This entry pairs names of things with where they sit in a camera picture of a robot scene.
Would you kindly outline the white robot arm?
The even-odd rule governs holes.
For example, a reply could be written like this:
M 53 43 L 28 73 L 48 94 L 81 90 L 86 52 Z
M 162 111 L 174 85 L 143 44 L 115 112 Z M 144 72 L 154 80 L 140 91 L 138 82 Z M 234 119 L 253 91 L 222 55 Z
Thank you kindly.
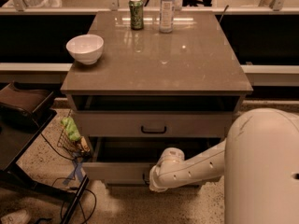
M 299 117 L 258 108 L 235 120 L 225 140 L 186 160 L 166 149 L 149 188 L 166 191 L 224 177 L 225 224 L 299 224 Z

